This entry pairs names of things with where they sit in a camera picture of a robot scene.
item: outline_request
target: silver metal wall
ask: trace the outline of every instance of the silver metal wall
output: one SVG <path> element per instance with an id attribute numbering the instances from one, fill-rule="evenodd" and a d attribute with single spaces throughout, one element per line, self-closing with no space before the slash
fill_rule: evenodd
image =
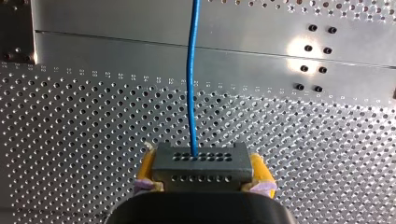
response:
<path id="1" fill-rule="evenodd" d="M 394 223 L 394 3 L 223 2 L 202 2 L 200 146 L 260 152 L 301 223 Z M 0 70 L 0 218 L 100 223 L 130 195 L 144 141 L 188 144 L 191 3 L 34 3 L 40 64 Z"/>

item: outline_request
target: black hole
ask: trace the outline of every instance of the black hole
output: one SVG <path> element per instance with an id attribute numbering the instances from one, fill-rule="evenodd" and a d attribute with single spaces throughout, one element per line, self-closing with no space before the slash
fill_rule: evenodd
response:
<path id="1" fill-rule="evenodd" d="M 316 86 L 316 87 L 314 88 L 314 91 L 323 92 L 323 88 L 321 88 L 320 86 Z"/>
<path id="2" fill-rule="evenodd" d="M 327 73 L 327 68 L 326 67 L 320 67 L 319 68 L 319 72 L 325 74 L 325 73 Z"/>
<path id="3" fill-rule="evenodd" d="M 304 49 L 305 49 L 305 51 L 311 51 L 312 50 L 312 46 L 306 45 Z"/>
<path id="4" fill-rule="evenodd" d="M 303 84 L 296 84 L 294 88 L 298 91 L 303 91 L 304 90 L 304 85 Z"/>
<path id="5" fill-rule="evenodd" d="M 3 55 L 3 57 L 4 57 L 5 60 L 10 60 L 12 56 L 11 56 L 11 54 L 9 54 L 9 53 L 5 53 L 5 54 Z"/>
<path id="6" fill-rule="evenodd" d="M 329 30 L 328 30 L 328 32 L 329 32 L 330 34 L 335 34 L 335 32 L 337 32 L 337 28 L 335 28 L 335 27 L 330 27 Z"/>
<path id="7" fill-rule="evenodd" d="M 331 48 L 324 48 L 324 49 L 323 49 L 323 53 L 325 53 L 325 54 L 331 54 L 331 53 L 332 53 L 332 49 L 331 49 Z"/>
<path id="8" fill-rule="evenodd" d="M 221 175 L 216 176 L 216 181 L 221 182 L 223 180 L 223 177 Z"/>
<path id="9" fill-rule="evenodd" d="M 204 175 L 198 175 L 198 181 L 199 182 L 205 181 L 205 176 Z"/>
<path id="10" fill-rule="evenodd" d="M 306 65 L 303 65 L 303 66 L 301 66 L 300 70 L 303 71 L 303 72 L 307 72 L 308 71 L 308 67 Z"/>
<path id="11" fill-rule="evenodd" d="M 316 25 L 314 25 L 314 24 L 309 25 L 309 27 L 308 27 L 308 30 L 312 31 L 312 32 L 315 32 L 317 29 L 318 29 L 318 27 Z"/>

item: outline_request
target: blue wire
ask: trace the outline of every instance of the blue wire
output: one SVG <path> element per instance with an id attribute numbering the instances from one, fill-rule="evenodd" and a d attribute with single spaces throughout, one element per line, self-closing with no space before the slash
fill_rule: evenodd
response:
<path id="1" fill-rule="evenodd" d="M 198 155 L 197 148 L 197 133 L 195 130 L 195 116 L 194 116 L 194 57 L 195 57 L 195 43 L 197 40 L 200 0 L 193 0 L 191 26 L 189 37 L 189 48 L 187 52 L 187 108 L 190 125 L 190 140 L 191 140 L 191 155 L 196 157 Z"/>

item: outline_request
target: metal bracket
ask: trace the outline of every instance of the metal bracket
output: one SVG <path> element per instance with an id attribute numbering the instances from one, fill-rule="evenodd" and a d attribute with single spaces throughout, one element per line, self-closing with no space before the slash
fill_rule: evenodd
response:
<path id="1" fill-rule="evenodd" d="M 192 157 L 188 147 L 160 143 L 152 165 L 155 181 L 166 191 L 239 190 L 251 182 L 253 169 L 245 144 L 233 147 L 200 147 Z"/>
<path id="2" fill-rule="evenodd" d="M 2 61 L 35 64 L 35 40 L 30 0 L 0 0 Z"/>

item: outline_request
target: perforated metal panel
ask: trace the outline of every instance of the perforated metal panel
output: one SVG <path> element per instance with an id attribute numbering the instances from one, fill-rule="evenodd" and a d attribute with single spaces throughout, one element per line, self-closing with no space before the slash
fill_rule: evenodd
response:
<path id="1" fill-rule="evenodd" d="M 262 154 L 300 223 L 395 223 L 394 3 L 237 2 L 203 2 L 200 147 Z M 190 4 L 34 3 L 41 64 L 0 68 L 0 221 L 101 223 L 131 196 L 143 142 L 189 143 Z"/>

